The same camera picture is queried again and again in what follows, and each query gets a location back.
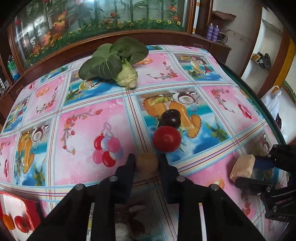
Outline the beige wedge sponge block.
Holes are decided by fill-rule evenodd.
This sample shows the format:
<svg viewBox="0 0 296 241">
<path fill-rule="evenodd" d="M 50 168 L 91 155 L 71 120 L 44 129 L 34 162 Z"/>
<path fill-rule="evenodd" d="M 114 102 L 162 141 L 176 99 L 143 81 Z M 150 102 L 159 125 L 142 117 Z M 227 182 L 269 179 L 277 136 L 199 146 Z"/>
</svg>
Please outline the beige wedge sponge block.
<svg viewBox="0 0 296 241">
<path fill-rule="evenodd" d="M 230 173 L 230 179 L 235 182 L 239 177 L 250 178 L 252 175 L 254 163 L 255 156 L 253 155 L 239 156 Z"/>
</svg>

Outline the round beige sponge ball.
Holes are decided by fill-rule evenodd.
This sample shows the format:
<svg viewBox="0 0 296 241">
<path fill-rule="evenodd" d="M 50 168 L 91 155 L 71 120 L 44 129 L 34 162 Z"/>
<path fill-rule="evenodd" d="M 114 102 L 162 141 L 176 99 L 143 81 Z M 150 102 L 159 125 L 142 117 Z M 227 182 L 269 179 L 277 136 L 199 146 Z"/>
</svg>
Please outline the round beige sponge ball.
<svg viewBox="0 0 296 241">
<path fill-rule="evenodd" d="M 150 174 L 158 171 L 158 160 L 154 154 L 141 153 L 136 159 L 136 170 L 141 174 Z"/>
</svg>

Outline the red tomato in tray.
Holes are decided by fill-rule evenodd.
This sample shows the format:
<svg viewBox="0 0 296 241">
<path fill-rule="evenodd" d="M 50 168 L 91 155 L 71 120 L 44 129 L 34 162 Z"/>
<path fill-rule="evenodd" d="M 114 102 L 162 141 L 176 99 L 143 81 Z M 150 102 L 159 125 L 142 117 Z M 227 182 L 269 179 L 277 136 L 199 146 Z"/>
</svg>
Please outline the red tomato in tray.
<svg viewBox="0 0 296 241">
<path fill-rule="evenodd" d="M 15 216 L 14 218 L 16 227 L 19 229 L 19 231 L 23 233 L 29 233 L 31 230 L 30 222 L 27 218 L 24 218 L 23 216 Z"/>
</svg>

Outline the red-rimmed white tray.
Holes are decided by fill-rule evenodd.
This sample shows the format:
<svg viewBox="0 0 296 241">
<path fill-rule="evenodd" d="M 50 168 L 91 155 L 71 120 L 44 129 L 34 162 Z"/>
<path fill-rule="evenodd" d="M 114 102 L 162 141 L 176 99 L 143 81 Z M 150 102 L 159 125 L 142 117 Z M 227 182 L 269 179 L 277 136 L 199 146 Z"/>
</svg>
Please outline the red-rimmed white tray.
<svg viewBox="0 0 296 241">
<path fill-rule="evenodd" d="M 1 191 L 1 221 L 3 222 L 3 215 L 7 214 L 12 217 L 15 225 L 14 230 L 8 230 L 15 240 L 27 240 L 35 231 L 37 226 L 41 223 L 41 216 L 38 211 L 38 203 L 36 201 L 24 199 L 8 192 Z M 16 227 L 15 216 L 23 216 L 27 218 L 31 225 L 29 233 L 23 233 Z"/>
</svg>

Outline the small orange in tray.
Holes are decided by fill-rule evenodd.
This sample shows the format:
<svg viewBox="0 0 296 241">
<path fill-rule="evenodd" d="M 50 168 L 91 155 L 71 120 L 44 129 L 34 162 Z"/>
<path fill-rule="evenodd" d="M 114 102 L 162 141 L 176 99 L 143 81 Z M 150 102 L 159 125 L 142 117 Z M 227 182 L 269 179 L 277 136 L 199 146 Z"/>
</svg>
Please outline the small orange in tray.
<svg viewBox="0 0 296 241">
<path fill-rule="evenodd" d="M 3 222 L 4 225 L 7 227 L 8 230 L 14 230 L 15 225 L 10 215 L 4 214 L 3 215 Z"/>
</svg>

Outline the colourful fruit-print tablecloth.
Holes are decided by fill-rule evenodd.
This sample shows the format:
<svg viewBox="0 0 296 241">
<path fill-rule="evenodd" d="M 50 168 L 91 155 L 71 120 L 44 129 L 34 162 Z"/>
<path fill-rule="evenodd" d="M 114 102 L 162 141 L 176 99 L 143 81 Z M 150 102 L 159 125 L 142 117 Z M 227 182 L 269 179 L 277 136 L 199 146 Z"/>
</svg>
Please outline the colourful fruit-print tablecloth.
<svg viewBox="0 0 296 241">
<path fill-rule="evenodd" d="M 204 49 L 149 46 L 135 65 L 137 86 L 80 79 L 85 58 L 24 87 L 1 133 L 1 191 L 37 199 L 49 213 L 78 183 L 113 174 L 129 153 L 155 153 L 152 134 L 161 114 L 181 114 L 179 148 L 168 162 L 197 184 L 219 185 L 266 240 L 287 224 L 265 218 L 263 203 L 247 198 L 226 166 L 241 154 L 266 154 L 281 133 L 256 96 Z"/>
</svg>

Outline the red tomato on table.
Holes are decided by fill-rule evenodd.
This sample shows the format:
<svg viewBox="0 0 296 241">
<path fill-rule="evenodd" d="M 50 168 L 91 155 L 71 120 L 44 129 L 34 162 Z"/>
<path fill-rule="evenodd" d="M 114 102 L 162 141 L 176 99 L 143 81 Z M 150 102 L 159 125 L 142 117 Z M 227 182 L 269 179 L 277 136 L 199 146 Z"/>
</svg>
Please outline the red tomato on table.
<svg viewBox="0 0 296 241">
<path fill-rule="evenodd" d="M 152 143 L 160 152 L 174 152 L 181 144 L 181 135 L 174 127 L 161 126 L 155 130 L 152 136 Z"/>
</svg>

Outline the dark purple plum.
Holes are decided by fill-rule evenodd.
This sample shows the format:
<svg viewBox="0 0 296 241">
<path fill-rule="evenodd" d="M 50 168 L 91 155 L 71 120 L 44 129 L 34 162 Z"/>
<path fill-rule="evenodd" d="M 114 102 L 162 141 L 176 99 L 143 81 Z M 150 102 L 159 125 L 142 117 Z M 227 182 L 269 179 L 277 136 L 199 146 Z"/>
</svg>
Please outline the dark purple plum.
<svg viewBox="0 0 296 241">
<path fill-rule="evenodd" d="M 179 128 L 181 125 L 180 112 L 176 109 L 168 109 L 161 115 L 159 119 L 159 125 Z"/>
</svg>

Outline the purple bottle right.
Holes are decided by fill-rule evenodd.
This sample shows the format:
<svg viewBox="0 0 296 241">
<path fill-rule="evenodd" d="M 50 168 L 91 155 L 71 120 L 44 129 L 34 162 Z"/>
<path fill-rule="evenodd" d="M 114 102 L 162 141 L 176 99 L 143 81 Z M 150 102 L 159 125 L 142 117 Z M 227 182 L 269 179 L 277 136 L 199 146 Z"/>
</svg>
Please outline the purple bottle right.
<svg viewBox="0 0 296 241">
<path fill-rule="evenodd" d="M 211 37 L 212 42 L 217 41 L 219 32 L 220 32 L 220 29 L 219 29 L 218 25 L 215 25 L 213 28 L 213 33 L 212 33 L 212 37 Z"/>
</svg>

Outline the purple bottle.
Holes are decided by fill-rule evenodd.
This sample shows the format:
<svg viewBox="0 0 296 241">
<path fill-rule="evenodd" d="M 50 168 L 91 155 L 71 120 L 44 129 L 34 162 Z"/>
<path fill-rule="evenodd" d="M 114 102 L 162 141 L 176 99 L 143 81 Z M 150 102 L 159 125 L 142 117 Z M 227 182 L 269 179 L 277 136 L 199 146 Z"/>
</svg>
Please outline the purple bottle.
<svg viewBox="0 0 296 241">
<path fill-rule="evenodd" d="M 206 39 L 208 39 L 208 40 L 212 39 L 213 31 L 214 31 L 214 25 L 212 23 L 210 23 L 208 25 L 208 29 L 207 29 L 207 33 L 206 33 Z"/>
<path fill-rule="evenodd" d="M 213 28 L 213 33 L 212 33 L 212 37 L 211 37 L 212 42 L 217 41 L 219 32 L 220 32 L 220 29 L 219 29 L 218 25 L 215 25 Z"/>
</svg>

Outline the purple bottle left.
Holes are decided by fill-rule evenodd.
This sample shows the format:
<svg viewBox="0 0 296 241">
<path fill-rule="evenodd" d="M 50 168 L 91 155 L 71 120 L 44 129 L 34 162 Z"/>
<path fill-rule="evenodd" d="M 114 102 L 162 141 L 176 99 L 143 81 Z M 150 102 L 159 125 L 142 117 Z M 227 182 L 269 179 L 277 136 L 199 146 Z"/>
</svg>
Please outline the purple bottle left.
<svg viewBox="0 0 296 241">
<path fill-rule="evenodd" d="M 210 23 L 208 25 L 208 29 L 207 29 L 207 33 L 206 33 L 206 39 L 208 39 L 208 40 L 212 39 L 213 31 L 214 31 L 214 25 L 212 23 Z"/>
</svg>

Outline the green bok choy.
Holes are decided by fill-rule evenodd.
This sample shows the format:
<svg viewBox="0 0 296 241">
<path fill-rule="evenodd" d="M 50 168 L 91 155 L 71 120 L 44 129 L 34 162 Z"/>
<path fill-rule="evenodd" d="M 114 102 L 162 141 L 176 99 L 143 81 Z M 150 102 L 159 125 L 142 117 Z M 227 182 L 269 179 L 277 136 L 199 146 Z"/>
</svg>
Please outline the green bok choy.
<svg viewBox="0 0 296 241">
<path fill-rule="evenodd" d="M 136 39 L 123 37 L 114 43 L 106 43 L 97 48 L 79 69 L 82 80 L 98 77 L 101 80 L 114 80 L 126 89 L 135 88 L 138 73 L 133 67 L 148 56 L 146 45 Z"/>
</svg>

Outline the green plastic bottle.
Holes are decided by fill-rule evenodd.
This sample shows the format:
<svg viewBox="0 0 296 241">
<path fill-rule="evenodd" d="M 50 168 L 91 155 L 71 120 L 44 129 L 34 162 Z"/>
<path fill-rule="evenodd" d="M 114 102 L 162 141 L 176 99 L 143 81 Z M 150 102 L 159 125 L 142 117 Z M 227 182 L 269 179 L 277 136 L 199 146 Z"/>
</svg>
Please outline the green plastic bottle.
<svg viewBox="0 0 296 241">
<path fill-rule="evenodd" d="M 14 58 L 11 55 L 8 57 L 8 68 L 9 68 L 9 71 L 11 73 L 13 80 L 17 81 L 20 78 L 20 74 L 18 72 Z"/>
</svg>

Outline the white rolled paper tube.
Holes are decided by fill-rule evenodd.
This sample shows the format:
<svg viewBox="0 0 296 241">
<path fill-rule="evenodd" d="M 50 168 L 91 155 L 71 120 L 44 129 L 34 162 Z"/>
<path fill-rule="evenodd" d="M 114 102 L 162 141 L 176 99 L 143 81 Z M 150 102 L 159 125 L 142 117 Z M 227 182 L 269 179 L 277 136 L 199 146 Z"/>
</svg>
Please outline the white rolled paper tube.
<svg viewBox="0 0 296 241">
<path fill-rule="evenodd" d="M 193 34 L 196 32 L 196 28 L 197 28 L 199 9 L 200 9 L 200 0 L 196 0 L 196 9 L 195 9 L 195 16 L 194 16 L 194 23 L 193 23 L 193 30 L 192 30 Z"/>
</svg>

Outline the floral painted glass panel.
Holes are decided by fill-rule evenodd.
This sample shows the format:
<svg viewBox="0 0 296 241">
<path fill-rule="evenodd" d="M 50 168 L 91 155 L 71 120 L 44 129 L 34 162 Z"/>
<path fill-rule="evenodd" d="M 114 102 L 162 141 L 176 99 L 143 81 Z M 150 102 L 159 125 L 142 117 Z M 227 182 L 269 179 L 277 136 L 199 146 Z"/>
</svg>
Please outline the floral painted glass panel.
<svg viewBox="0 0 296 241">
<path fill-rule="evenodd" d="M 184 32 L 192 1 L 31 1 L 9 27 L 20 70 L 99 35 L 137 29 Z"/>
</svg>

